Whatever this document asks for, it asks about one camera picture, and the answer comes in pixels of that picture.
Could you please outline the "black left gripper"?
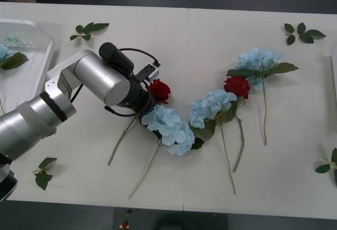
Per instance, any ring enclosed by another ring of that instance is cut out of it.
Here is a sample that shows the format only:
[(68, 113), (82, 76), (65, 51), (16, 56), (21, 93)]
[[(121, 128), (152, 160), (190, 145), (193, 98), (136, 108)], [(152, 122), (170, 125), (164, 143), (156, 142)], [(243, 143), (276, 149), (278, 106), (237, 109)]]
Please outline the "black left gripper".
[(153, 109), (155, 102), (150, 85), (146, 81), (142, 81), (142, 84), (144, 84), (145, 88), (140, 86), (141, 94), (136, 101), (137, 105), (135, 115), (142, 117), (142, 125), (151, 131), (157, 139), (161, 139), (161, 134), (159, 132), (161, 123), (158, 121), (158, 118), (156, 116), (144, 116)]

